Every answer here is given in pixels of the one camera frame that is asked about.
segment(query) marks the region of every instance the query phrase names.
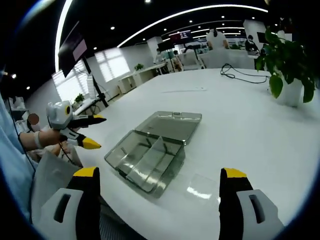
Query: black ceiling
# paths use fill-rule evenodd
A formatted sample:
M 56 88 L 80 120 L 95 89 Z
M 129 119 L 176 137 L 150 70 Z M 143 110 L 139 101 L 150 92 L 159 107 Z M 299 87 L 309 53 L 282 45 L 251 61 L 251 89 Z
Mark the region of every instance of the black ceiling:
M 65 0 L 46 0 L 50 4 L 36 14 L 31 20 L 20 24 L 23 16 L 35 0 L 13 0 L 8 14 L 5 27 L 6 40 L 6 69 L 8 72 L 16 73 L 17 95 L 27 97 L 45 81 L 51 78 L 55 72 L 55 38 L 58 27 L 58 20 Z M 77 21 L 80 21 L 89 51 L 88 56 L 96 51 L 116 47 L 122 41 L 142 28 L 172 14 L 216 4 L 237 4 L 268 9 L 264 0 L 151 0 L 145 3 L 144 0 L 73 0 L 67 14 L 62 31 L 61 42 L 64 41 L 70 30 Z M 251 19 L 255 17 L 258 21 L 270 20 L 267 13 L 244 8 L 222 7 L 195 11 L 180 15 L 164 22 L 161 22 L 141 34 L 137 35 L 123 47 L 141 43 L 143 39 L 154 36 L 165 35 L 164 29 L 171 32 L 183 27 L 192 31 L 199 30 L 198 24 L 212 21 L 225 21 L 224 27 L 242 27 L 241 22 L 227 20 Z M 216 27 L 222 27 L 222 22 L 216 22 Z

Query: white table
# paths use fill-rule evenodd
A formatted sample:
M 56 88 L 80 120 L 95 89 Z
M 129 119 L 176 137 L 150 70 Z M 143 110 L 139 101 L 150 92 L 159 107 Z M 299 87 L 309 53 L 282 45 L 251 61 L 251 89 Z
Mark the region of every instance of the white table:
M 157 76 L 157 74 L 155 74 L 155 70 L 163 68 L 165 65 L 167 65 L 167 63 L 161 63 L 145 69 L 141 69 L 139 71 L 135 71 L 133 73 L 135 85 L 138 87 L 146 83 L 147 81 L 153 79 L 154 77 Z
M 100 168 L 105 201 L 148 240 L 217 240 L 220 171 L 224 167 L 246 173 L 252 187 L 270 198 L 278 207 L 280 220 L 288 225 L 308 196 L 318 167 L 320 96 L 317 91 L 312 102 L 291 108 L 278 105 L 267 87 L 268 83 L 226 78 L 220 69 L 157 76 L 102 111 L 107 121 L 81 129 L 80 133 L 102 147 L 77 147 L 77 153 L 85 167 Z M 178 176 L 158 200 L 148 200 L 115 174 L 104 156 L 155 111 L 202 113 L 203 119 L 185 147 L 186 158 Z M 187 191 L 195 176 L 202 180 L 199 187 L 203 183 L 210 189 L 195 190 L 209 200 Z

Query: white flower pot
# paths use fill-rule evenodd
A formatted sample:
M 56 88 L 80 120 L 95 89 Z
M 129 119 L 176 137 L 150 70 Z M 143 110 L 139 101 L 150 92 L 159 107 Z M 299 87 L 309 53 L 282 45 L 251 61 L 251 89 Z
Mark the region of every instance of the white flower pot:
M 288 84 L 283 76 L 281 79 L 283 88 L 276 101 L 281 105 L 297 107 L 301 97 L 302 82 L 295 78 L 291 84 Z

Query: light blue sleeve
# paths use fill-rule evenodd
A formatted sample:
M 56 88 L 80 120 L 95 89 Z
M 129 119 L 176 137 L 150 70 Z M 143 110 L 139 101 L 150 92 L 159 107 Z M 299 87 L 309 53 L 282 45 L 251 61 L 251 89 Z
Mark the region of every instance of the light blue sleeve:
M 24 154 L 25 152 L 22 145 L 20 144 L 15 127 L 17 129 L 18 134 L 20 134 L 21 131 L 17 126 L 14 126 L 14 121 L 10 117 L 9 113 L 7 112 L 1 93 L 0 93 L 0 116 L 1 116 L 2 126 L 5 126 L 3 128 L 3 131 L 5 132 L 9 140 L 12 142 L 12 144 L 20 151 L 20 153 Z
M 37 164 L 24 154 L 14 122 L 0 95 L 0 168 L 21 213 L 30 218 L 30 193 Z

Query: person's hand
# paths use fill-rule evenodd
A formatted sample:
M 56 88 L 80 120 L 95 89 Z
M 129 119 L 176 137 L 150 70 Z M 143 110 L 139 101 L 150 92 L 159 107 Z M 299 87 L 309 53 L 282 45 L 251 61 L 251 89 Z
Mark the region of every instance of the person's hand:
M 43 147 L 56 145 L 60 142 L 60 131 L 54 129 L 48 129 L 47 131 L 39 132 L 40 143 Z
M 61 147 L 62 147 L 63 151 L 64 151 L 66 154 L 69 154 L 69 153 L 70 153 L 70 149 L 68 148 L 67 141 L 63 141 L 63 142 L 61 143 Z

